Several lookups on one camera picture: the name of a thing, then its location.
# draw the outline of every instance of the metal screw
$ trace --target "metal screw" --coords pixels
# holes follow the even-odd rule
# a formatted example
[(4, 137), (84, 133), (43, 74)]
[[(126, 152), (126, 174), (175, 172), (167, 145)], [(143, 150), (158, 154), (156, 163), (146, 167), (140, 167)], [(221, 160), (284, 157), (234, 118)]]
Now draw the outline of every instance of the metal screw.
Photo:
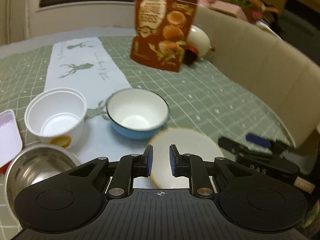
[(114, 187), (111, 190), (109, 190), (109, 194), (113, 196), (120, 196), (124, 193), (124, 190), (119, 187)]
[(208, 196), (213, 193), (212, 189), (207, 188), (207, 187), (201, 187), (197, 190), (198, 194), (202, 196)]

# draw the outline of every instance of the crosshair marking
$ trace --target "crosshair marking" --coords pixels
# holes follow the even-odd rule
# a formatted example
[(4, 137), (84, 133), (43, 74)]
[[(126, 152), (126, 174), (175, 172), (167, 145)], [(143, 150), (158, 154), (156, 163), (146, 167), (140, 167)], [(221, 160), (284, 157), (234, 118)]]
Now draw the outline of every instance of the crosshair marking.
[(164, 196), (164, 195), (167, 194), (167, 193), (164, 193), (163, 191), (159, 191), (159, 192), (157, 192), (156, 194), (159, 195), (160, 197), (162, 197), (162, 196)]

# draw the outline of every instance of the white plastic cup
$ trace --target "white plastic cup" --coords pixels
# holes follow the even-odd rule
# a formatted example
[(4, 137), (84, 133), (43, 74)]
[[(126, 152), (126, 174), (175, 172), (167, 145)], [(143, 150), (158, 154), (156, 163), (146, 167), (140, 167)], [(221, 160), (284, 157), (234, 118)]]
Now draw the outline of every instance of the white plastic cup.
[(24, 121), (41, 142), (71, 148), (81, 137), (86, 111), (87, 102), (79, 91), (55, 88), (30, 102)]

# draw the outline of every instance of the green checkered tablecloth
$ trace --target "green checkered tablecloth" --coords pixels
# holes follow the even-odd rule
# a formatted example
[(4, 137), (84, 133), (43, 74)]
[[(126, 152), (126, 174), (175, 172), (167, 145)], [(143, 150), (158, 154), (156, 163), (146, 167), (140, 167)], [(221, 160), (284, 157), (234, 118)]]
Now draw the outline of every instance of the green checkered tablecloth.
[[(167, 101), (168, 126), (195, 129), (214, 141), (225, 135), (247, 144), (245, 135), (250, 131), (290, 142), (268, 106), (208, 61), (182, 65), (179, 73), (163, 71), (129, 58), (132, 37), (100, 40), (132, 87), (154, 91)], [(0, 112), (14, 110), (25, 145), (37, 141), (26, 130), (23, 117), (29, 102), (43, 92), (51, 51), (52, 46), (46, 46), (0, 59)]]

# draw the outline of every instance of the beige chair back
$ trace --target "beige chair back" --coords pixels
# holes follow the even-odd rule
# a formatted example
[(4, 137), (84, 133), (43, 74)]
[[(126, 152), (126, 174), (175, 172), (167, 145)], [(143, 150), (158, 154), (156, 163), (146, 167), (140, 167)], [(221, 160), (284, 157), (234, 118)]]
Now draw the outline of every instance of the beige chair back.
[(236, 18), (199, 8), (195, 25), (216, 51), (209, 60), (280, 117), (300, 146), (320, 122), (320, 68), (299, 50)]

